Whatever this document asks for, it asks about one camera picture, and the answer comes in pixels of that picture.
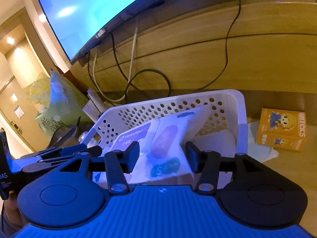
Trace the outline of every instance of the hand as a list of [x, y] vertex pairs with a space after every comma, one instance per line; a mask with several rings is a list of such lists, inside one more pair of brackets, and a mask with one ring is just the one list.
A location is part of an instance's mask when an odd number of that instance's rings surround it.
[[17, 205], [17, 198], [17, 193], [10, 193], [9, 199], [4, 201], [4, 213], [12, 224], [22, 227], [23, 223]]

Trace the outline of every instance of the cable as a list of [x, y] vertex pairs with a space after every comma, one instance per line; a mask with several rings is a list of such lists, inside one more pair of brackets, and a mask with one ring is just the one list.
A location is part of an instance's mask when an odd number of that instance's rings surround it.
[[[114, 50], [114, 54], [115, 54], [115, 59], [116, 59], [116, 62], [118, 64], [118, 67], [120, 69], [120, 72], [122, 73], [122, 75], [125, 77], [125, 79], [129, 82], [130, 79], [131, 79], [131, 76], [132, 76], [132, 70], [133, 70], [133, 62], [134, 62], [134, 54], [135, 54], [135, 46], [136, 46], [136, 42], [137, 42], [137, 32], [138, 32], [138, 17], [136, 17], [136, 26], [135, 26], [135, 32], [134, 32], [134, 37], [133, 37], [133, 44], [132, 44], [132, 52], [131, 52], [131, 62], [130, 62], [130, 69], [129, 69], [129, 78], [127, 79], [126, 76], [124, 75], [123, 71], [121, 70], [121, 67], [118, 63], [118, 59], [117, 59], [117, 55], [115, 53], [115, 46], [114, 46], [114, 38], [113, 38], [113, 50]], [[102, 91], [101, 89], [99, 88], [97, 82], [96, 82], [96, 77], [95, 77], [95, 66], [96, 66], [96, 60], [97, 60], [97, 54], [98, 54], [98, 47], [97, 47], [97, 52], [96, 52], [96, 55], [95, 55], [95, 59], [94, 59], [94, 64], [93, 64], [93, 78], [94, 78], [94, 81], [95, 81], [95, 85], [97, 87], [97, 89], [101, 92], [101, 94], [106, 98], [108, 99], [109, 101], [111, 102], [121, 102], [122, 100], [124, 100], [125, 98], [125, 95], [123, 95], [123, 97], [121, 97], [120, 99], [117, 99], [117, 100], [112, 100], [110, 98], [108, 98]]]
[[[93, 78], [91, 77], [90, 69], [89, 69], [89, 61], [90, 61], [90, 51], [89, 51], [89, 53], [88, 53], [88, 63], [87, 63], [88, 75], [89, 75], [89, 78], [91, 79], [92, 83], [95, 85], [96, 89], [98, 89], [98, 90], [100, 91], [100, 89], [99, 89], [98, 86], [96, 85], [96, 82], [95, 82], [95, 81], [93, 80]], [[115, 105], [114, 105], [113, 103], [111, 103], [111, 101], [110, 101], [109, 99], [107, 99], [106, 97], [105, 97], [105, 99], [107, 100], [107, 102], [108, 102], [110, 105], [112, 105], [112, 106], [115, 107]]]
[[229, 27], [229, 29], [228, 29], [228, 32], [227, 32], [226, 41], [225, 41], [225, 46], [224, 46], [224, 47], [225, 47], [225, 51], [226, 51], [226, 64], [225, 64], [223, 70], [222, 70], [221, 73], [220, 73], [216, 78], [214, 78], [211, 82], [209, 82], [207, 85], [205, 85], [205, 86], [203, 86], [203, 87], [200, 87], [200, 88], [196, 89], [196, 91], [202, 90], [202, 89], [204, 89], [204, 88], [210, 86], [212, 83], [214, 83], [214, 82], [221, 76], [221, 74], [222, 74], [222, 73], [225, 71], [225, 69], [227, 68], [227, 66], [228, 66], [228, 48], [227, 48], [228, 36], [229, 36], [230, 30], [231, 30], [233, 24], [235, 23], [235, 21], [236, 21], [237, 18], [239, 17], [240, 12], [241, 12], [241, 0], [239, 0], [238, 13], [237, 13], [236, 17], [234, 18], [234, 20], [232, 21], [232, 23], [231, 23], [231, 25], [230, 25], [230, 27]]
[[165, 80], [166, 80], [166, 83], [168, 84], [168, 94], [167, 94], [167, 97], [169, 97], [171, 95], [171, 92], [172, 92], [172, 87], [171, 87], [171, 83], [170, 81], [168, 80], [168, 78], [166, 77], [165, 74], [163, 74], [162, 72], [160, 71], [157, 71], [157, 70], [153, 70], [153, 69], [144, 69], [144, 70], [141, 70], [139, 72], [137, 72], [133, 77], [132, 79], [128, 82], [128, 85], [126, 86], [126, 91], [124, 93], [124, 96], [125, 96], [125, 99], [126, 99], [126, 103], [128, 103], [128, 99], [127, 99], [127, 93], [128, 93], [128, 89], [129, 89], [129, 86], [131, 84], [131, 82], [134, 80], [134, 78], [136, 76], [138, 76], [139, 74], [143, 73], [143, 72], [154, 72], [154, 73], [157, 73], [157, 74], [160, 74]]
[[[116, 48], [115, 48], [115, 38], [114, 38], [114, 35], [112, 32], [110, 32], [110, 35], [111, 35], [111, 39], [112, 39], [112, 51], [114, 53], [114, 57], [115, 57], [115, 61], [116, 61], [116, 64], [117, 64], [117, 67], [121, 73], [121, 75], [125, 78], [126, 81], [129, 82], [129, 79], [125, 76], [125, 74], [123, 73], [121, 67], [120, 67], [120, 64], [119, 64], [119, 61], [118, 61], [118, 58], [117, 58], [117, 53], [116, 53]], [[143, 91], [139, 90], [136, 86], [134, 86], [133, 84], [131, 84], [131, 86], [133, 88], [135, 88], [137, 91], [140, 91], [143, 95], [145, 95], [147, 98], [150, 98], [147, 94], [145, 94]]]

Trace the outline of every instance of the green bag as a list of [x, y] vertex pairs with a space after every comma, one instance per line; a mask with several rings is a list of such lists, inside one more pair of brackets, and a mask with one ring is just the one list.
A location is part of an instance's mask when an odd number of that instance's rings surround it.
[[49, 139], [59, 127], [76, 124], [79, 117], [92, 122], [82, 110], [88, 99], [69, 80], [51, 71], [50, 89], [48, 109], [35, 118]]

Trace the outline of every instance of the door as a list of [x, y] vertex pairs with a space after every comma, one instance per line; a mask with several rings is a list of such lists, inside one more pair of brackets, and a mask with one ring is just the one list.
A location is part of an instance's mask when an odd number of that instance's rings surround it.
[[37, 109], [26, 102], [24, 96], [20, 84], [14, 78], [0, 93], [0, 110], [30, 149], [41, 151], [47, 147], [49, 140], [34, 120]]

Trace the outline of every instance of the orange box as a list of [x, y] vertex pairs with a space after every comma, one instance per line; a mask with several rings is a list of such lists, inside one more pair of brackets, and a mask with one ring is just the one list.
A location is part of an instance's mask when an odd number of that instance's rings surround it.
[[306, 135], [305, 113], [262, 108], [257, 144], [302, 151]]

